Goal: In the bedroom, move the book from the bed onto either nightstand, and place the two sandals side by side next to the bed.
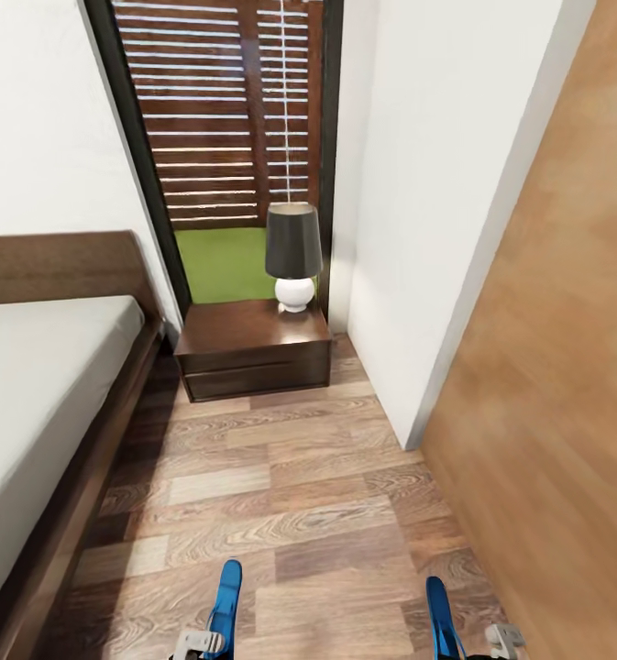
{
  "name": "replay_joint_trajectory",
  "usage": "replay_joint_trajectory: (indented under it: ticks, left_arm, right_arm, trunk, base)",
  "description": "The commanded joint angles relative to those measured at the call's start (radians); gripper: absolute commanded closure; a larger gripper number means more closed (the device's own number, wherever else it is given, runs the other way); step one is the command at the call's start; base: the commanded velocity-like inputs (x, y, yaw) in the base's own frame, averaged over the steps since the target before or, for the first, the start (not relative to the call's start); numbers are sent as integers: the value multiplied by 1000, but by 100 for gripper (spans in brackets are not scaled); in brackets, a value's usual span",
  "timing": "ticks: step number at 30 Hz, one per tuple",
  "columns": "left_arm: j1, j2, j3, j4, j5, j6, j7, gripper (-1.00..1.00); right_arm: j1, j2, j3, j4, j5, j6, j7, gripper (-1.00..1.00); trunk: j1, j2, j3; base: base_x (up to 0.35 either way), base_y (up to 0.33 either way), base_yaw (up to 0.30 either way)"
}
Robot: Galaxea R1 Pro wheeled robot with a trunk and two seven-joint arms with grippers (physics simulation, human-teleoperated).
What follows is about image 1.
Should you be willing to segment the sandal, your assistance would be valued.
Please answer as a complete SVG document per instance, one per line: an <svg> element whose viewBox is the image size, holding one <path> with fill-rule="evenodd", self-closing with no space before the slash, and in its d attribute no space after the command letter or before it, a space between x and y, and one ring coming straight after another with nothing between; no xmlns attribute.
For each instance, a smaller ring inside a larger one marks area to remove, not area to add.
<svg viewBox="0 0 617 660"><path fill-rule="evenodd" d="M457 642L462 648L463 645L453 628L446 585L440 577L431 576L427 578L426 594L433 625L435 660L437 660L438 654L460 658Z"/></svg>
<svg viewBox="0 0 617 660"><path fill-rule="evenodd" d="M235 623L237 616L237 603L242 584L242 566L236 559L226 562L223 567L215 607L211 612L211 620L207 629L213 633L222 633L226 644L219 653L209 654L202 652L204 660L214 660L229 650L229 660L234 660Z"/></svg>

